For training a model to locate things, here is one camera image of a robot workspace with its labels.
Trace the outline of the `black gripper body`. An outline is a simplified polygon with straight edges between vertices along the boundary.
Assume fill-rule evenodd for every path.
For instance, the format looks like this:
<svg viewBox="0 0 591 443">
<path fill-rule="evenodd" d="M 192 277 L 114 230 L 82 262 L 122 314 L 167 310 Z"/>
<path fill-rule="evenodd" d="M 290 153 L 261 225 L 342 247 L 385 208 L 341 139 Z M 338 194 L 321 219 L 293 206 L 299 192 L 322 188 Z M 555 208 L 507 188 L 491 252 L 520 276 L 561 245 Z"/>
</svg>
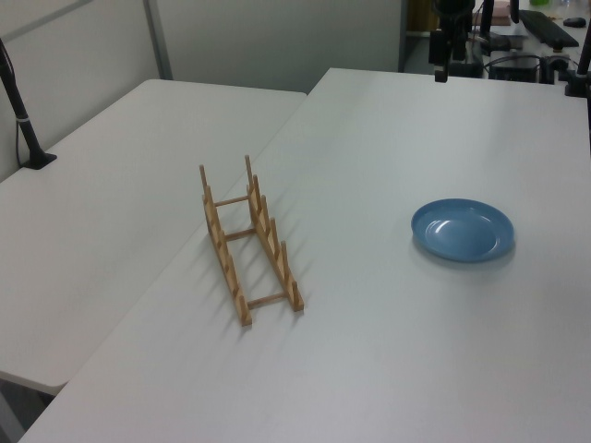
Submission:
<svg viewBox="0 0 591 443">
<path fill-rule="evenodd" d="M 472 25 L 474 0 L 435 0 L 435 15 L 444 32 L 468 32 Z"/>
</svg>

